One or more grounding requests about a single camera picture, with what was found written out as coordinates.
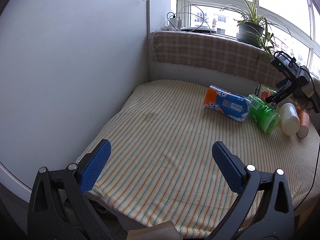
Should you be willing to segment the gloved right hand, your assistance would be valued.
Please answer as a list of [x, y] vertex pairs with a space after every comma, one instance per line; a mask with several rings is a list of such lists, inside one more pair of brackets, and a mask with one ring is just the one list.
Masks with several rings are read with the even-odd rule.
[[311, 77], [305, 86], [294, 92], [291, 100], [303, 110], [315, 109], [315, 105], [319, 104], [319, 79]]

